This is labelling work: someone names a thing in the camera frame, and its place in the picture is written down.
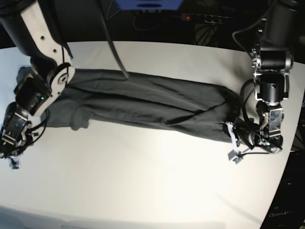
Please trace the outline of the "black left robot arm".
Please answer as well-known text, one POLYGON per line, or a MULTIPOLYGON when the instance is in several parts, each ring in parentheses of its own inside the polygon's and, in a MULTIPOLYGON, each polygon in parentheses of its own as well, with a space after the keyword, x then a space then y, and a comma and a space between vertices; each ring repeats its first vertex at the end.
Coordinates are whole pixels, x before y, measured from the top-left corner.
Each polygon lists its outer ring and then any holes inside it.
POLYGON ((293 44, 301 30, 304 14, 303 0, 271 0, 256 22, 232 34, 233 40, 246 50, 238 41, 238 35, 252 29, 258 29, 260 33, 251 51, 247 51, 254 73, 253 79, 246 81, 240 90, 243 120, 236 121, 233 126, 237 140, 249 149, 259 147, 265 154, 282 150, 284 112, 281 102, 289 97, 293 44), (254 86, 258 124, 250 120, 245 107, 244 93, 250 84, 254 86))

